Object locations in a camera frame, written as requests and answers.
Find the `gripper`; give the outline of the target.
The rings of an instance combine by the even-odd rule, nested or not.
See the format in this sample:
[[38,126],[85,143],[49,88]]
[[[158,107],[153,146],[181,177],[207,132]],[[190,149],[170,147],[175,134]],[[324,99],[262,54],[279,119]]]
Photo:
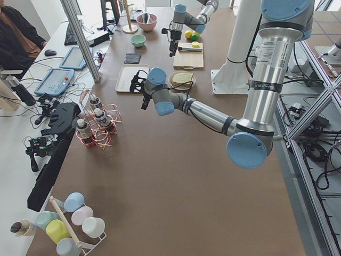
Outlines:
[[175,29],[167,29],[167,28],[163,28],[161,30],[162,34],[168,34],[170,33],[170,46],[169,46],[169,51],[170,57],[173,57],[176,55],[176,51],[178,49],[178,41],[181,39],[181,35],[182,35],[182,31],[181,30],[175,30]]
[[152,99],[151,92],[143,85],[141,86],[141,93],[143,94],[141,109],[146,110],[150,100]]

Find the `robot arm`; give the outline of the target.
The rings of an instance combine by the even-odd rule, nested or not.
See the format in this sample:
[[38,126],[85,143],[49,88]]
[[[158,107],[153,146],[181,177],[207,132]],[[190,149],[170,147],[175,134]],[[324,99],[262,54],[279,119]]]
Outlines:
[[218,0],[211,1],[199,1],[204,7],[201,9],[200,13],[195,17],[186,10],[186,6],[183,4],[176,4],[173,14],[173,19],[169,24],[168,28],[163,28],[161,30],[162,34],[168,36],[169,45],[169,56],[173,57],[176,55],[178,49],[178,43],[181,39],[183,25],[186,25],[194,32],[199,35],[206,28],[206,24],[209,21],[211,15],[217,11],[219,6]]
[[225,64],[214,71],[220,92],[247,92],[242,118],[235,119],[188,93],[173,93],[166,72],[152,68],[142,85],[146,109],[153,101],[160,116],[181,110],[229,137],[226,151],[245,169],[264,163],[272,150],[272,119],[294,44],[312,32],[313,1],[242,1]]

